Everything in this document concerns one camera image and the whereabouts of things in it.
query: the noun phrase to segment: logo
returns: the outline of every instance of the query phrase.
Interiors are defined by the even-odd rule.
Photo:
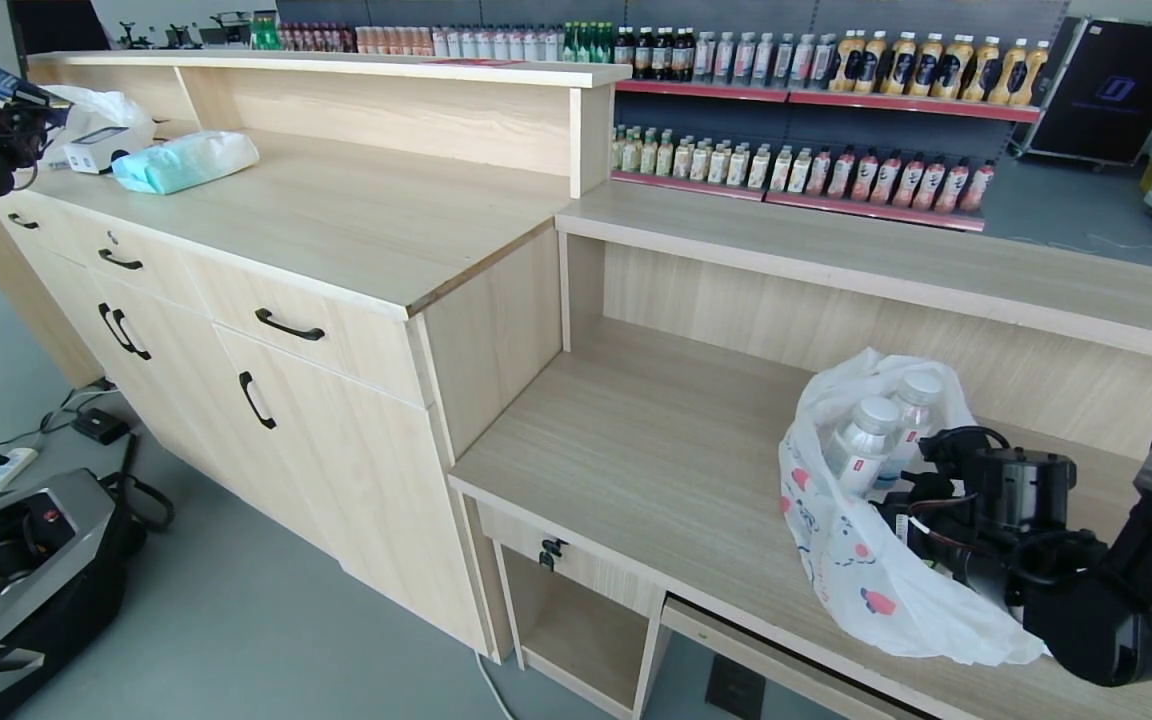
[[[1122,103],[1128,99],[1129,94],[1132,94],[1135,88],[1135,81],[1129,77],[1123,76],[1109,76],[1105,78],[1101,84],[1100,90],[1096,91],[1098,99],[1108,103]]]

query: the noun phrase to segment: drawer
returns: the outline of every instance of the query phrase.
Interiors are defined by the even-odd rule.
[[[0,219],[15,241],[46,247],[55,255],[78,259],[78,249],[69,241],[63,218],[52,207],[52,200],[32,192],[13,192],[0,197]]]
[[[189,279],[180,251],[168,242],[150,237],[137,225],[61,209],[59,214],[74,258],[97,273],[141,288],[174,304],[202,310],[202,300]]]
[[[556,539],[529,525],[524,520],[514,518],[482,502],[479,502],[479,518],[485,536],[518,552],[532,562],[539,562],[541,541]],[[570,543],[563,544],[561,558],[554,558],[554,571],[564,578],[575,579],[608,600],[621,602],[639,615],[650,616],[660,609],[660,597],[664,592],[658,585],[617,568],[607,560],[590,555],[589,552]]]
[[[425,407],[407,327],[225,259],[184,256],[217,323]]]
[[[841,717],[851,720],[914,720],[920,717],[675,598],[664,602],[660,626],[682,632],[719,655],[726,655]]]

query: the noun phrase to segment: robotic arm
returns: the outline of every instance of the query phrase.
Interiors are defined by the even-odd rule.
[[[993,447],[995,439],[1002,447]],[[1134,484],[1140,498],[1113,544],[1064,526],[1074,462],[1010,447],[988,429],[948,429],[919,441],[935,473],[879,510],[905,515],[910,548],[995,597],[1074,675],[1117,687],[1152,680],[1152,447]],[[954,497],[950,478],[964,483]]]

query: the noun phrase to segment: blue tissue pack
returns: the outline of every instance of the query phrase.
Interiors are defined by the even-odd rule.
[[[260,160],[243,132],[204,131],[177,137],[114,160],[114,179],[127,190],[170,195],[222,179]]]

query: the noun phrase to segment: power strip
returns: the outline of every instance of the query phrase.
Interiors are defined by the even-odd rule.
[[[20,475],[20,470],[26,469],[37,456],[38,450],[31,447],[18,447],[8,452],[8,461],[0,465],[0,492],[3,492]]]

